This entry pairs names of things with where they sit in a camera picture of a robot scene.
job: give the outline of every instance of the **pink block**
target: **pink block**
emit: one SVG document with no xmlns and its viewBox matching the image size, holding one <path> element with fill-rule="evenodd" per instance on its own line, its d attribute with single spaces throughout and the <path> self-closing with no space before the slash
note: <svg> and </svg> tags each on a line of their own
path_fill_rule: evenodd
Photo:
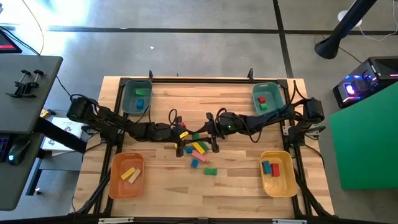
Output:
<svg viewBox="0 0 398 224">
<path fill-rule="evenodd" d="M 206 162 L 206 156 L 200 154 L 199 152 L 193 151 L 192 155 L 195 156 L 197 159 L 199 159 L 202 162 Z"/>
</svg>

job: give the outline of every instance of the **wooden tabletop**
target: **wooden tabletop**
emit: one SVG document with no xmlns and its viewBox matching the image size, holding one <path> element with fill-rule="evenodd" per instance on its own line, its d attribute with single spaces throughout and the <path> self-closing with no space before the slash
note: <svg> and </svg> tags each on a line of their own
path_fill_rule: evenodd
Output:
<svg viewBox="0 0 398 224">
<path fill-rule="evenodd" d="M 119 79 L 120 77 L 104 77 L 98 100 L 100 105 L 114 108 Z M 300 92 L 306 96 L 304 81 L 295 80 Z M 288 79 L 288 82 L 292 95 L 293 79 Z M 206 112 L 215 115 L 222 107 L 237 114 L 254 114 L 252 86 L 253 84 L 154 83 L 151 120 L 168 123 L 168 113 L 175 108 L 187 128 L 196 130 L 205 123 Z M 300 99 L 297 94 L 296 96 L 294 101 Z M 297 108 L 297 111 L 302 112 L 302 108 Z M 144 191 L 136 199 L 115 200 L 112 216 L 293 218 L 290 197 L 272 198 L 262 189 L 259 167 L 261 153 L 284 150 L 279 124 L 268 126 L 262 132 L 257 144 L 241 134 L 230 135 L 225 140 L 219 139 L 220 152 L 207 152 L 210 163 L 201 163 L 197 169 L 190 167 L 191 155 L 175 157 L 172 143 L 137 142 L 126 135 L 123 152 L 138 152 L 144 156 Z M 95 136 L 88 147 L 98 142 L 99 139 Z M 318 150 L 316 141 L 306 139 L 306 143 Z M 76 209 L 85 203 L 98 185 L 105 147 L 98 146 L 84 156 L 73 200 Z M 301 153 L 308 188 L 323 208 L 333 213 L 322 160 L 306 147 L 301 147 Z M 218 168 L 218 175 L 204 175 L 205 167 Z M 104 190 L 101 211 L 107 198 L 108 186 Z M 303 211 L 301 191 L 298 191 L 298 200 Z"/>
</svg>

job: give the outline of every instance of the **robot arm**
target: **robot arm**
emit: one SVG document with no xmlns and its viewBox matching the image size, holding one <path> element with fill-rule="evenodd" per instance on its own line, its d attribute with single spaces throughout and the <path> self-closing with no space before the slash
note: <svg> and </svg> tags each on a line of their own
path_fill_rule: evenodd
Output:
<svg viewBox="0 0 398 224">
<path fill-rule="evenodd" d="M 221 109 L 216 118 L 207 113 L 208 122 L 198 131 L 190 131 L 179 125 L 182 118 L 179 116 L 171 124 L 153 122 L 132 122 L 118 114 L 113 113 L 109 108 L 100 106 L 95 100 L 80 95 L 78 98 L 71 98 L 72 104 L 68 110 L 67 117 L 79 123 L 85 123 L 93 129 L 100 131 L 101 137 L 116 139 L 119 129 L 127 132 L 130 137 L 137 141 L 151 142 L 173 142 L 177 143 L 176 156 L 183 156 L 182 147 L 195 141 L 206 141 L 211 144 L 213 152 L 218 152 L 219 147 L 216 138 L 224 138 L 226 135 L 240 133 L 250 136 L 261 132 L 263 127 L 278 123 L 287 119 L 298 121 L 296 126 L 289 128 L 289 142 L 303 144 L 304 133 L 311 125 L 317 124 L 324 119 L 322 104 L 320 101 L 302 99 L 294 104 L 287 104 L 279 110 L 266 113 L 261 116 L 237 115 Z M 295 107 L 303 105 L 303 115 L 295 112 Z M 207 132 L 211 137 L 185 140 L 180 139 L 184 132 L 189 134 Z"/>
</svg>

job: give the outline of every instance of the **yellow block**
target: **yellow block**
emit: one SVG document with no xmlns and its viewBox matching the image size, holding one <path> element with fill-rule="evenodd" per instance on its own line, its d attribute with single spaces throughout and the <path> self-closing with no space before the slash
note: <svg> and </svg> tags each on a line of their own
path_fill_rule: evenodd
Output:
<svg viewBox="0 0 398 224">
<path fill-rule="evenodd" d="M 188 131 L 185 131 L 184 133 L 180 134 L 180 139 L 184 138 L 187 135 L 188 135 Z"/>
<path fill-rule="evenodd" d="M 192 143 L 192 146 L 195 147 L 195 149 L 197 149 L 197 151 L 200 154 L 204 154 L 205 153 L 205 150 L 199 145 L 199 143 L 194 142 L 194 143 Z"/>
<path fill-rule="evenodd" d="M 136 171 L 136 168 L 132 167 L 129 170 L 127 170 L 122 176 L 121 178 L 123 180 L 126 180 L 131 174 L 133 174 Z"/>
</svg>

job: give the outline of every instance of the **concrete floor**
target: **concrete floor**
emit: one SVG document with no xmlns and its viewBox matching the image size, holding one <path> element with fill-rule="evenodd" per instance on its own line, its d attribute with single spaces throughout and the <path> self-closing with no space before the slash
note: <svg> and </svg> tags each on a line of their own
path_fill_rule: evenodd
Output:
<svg viewBox="0 0 398 224">
<path fill-rule="evenodd" d="M 0 2 L 4 7 L 0 24 L 22 24 L 14 33 L 40 49 L 40 32 L 24 5 L 13 0 Z M 333 30 L 338 12 L 352 2 L 279 0 L 279 6 L 285 29 Z M 44 27 L 277 29 L 271 0 L 35 0 L 29 6 Z M 363 19 L 364 30 L 394 28 L 390 0 L 378 1 Z M 325 113 L 331 114 L 338 109 L 331 88 L 358 62 L 342 51 L 333 60 L 320 58 L 313 50 L 314 37 L 286 35 L 287 48 L 294 77 L 304 78 L 308 94 L 322 100 Z M 398 36 L 376 42 L 350 35 L 341 46 L 360 60 L 396 55 Z M 32 54 L 23 50 L 23 54 Z M 69 92 L 93 98 L 98 97 L 103 76 L 147 75 L 150 69 L 155 75 L 245 77 L 253 68 L 255 77 L 286 77 L 278 34 L 46 32 L 43 54 L 64 58 L 58 75 Z M 58 83 L 45 106 L 68 109 L 68 97 Z M 328 119 L 323 123 L 328 126 Z M 320 148 L 338 216 L 398 223 L 398 190 L 343 191 L 329 129 L 320 137 Z M 68 213 L 77 176 L 44 172 L 39 181 L 44 194 L 22 196 L 16 210 L 0 212 L 0 220 Z"/>
</svg>

